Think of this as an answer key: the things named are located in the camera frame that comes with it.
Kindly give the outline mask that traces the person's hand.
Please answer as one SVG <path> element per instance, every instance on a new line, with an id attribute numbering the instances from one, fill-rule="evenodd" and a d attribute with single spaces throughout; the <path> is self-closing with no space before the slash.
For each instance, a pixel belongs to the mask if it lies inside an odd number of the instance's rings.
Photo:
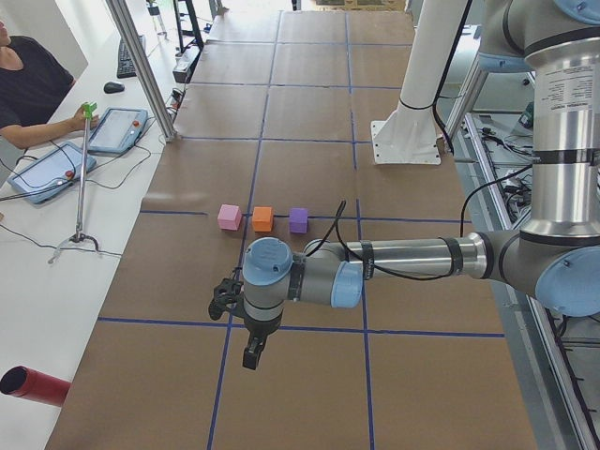
<path id="1" fill-rule="evenodd" d="M 86 125 L 89 125 L 90 128 L 95 128 L 98 125 L 98 121 L 99 116 L 97 114 L 88 119 L 83 107 L 80 107 L 69 119 L 69 126 L 71 131 L 81 131 L 85 130 Z"/>

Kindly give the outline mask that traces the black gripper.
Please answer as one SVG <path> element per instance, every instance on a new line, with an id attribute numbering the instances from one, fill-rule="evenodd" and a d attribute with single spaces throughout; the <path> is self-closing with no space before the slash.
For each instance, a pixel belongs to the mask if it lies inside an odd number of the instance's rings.
<path id="1" fill-rule="evenodd" d="M 259 365 L 263 349 L 270 335 L 275 333 L 282 320 L 282 313 L 275 318 L 261 321 L 247 316 L 244 319 L 246 329 L 249 331 L 247 346 L 243 352 L 242 366 L 247 369 L 256 369 Z"/>

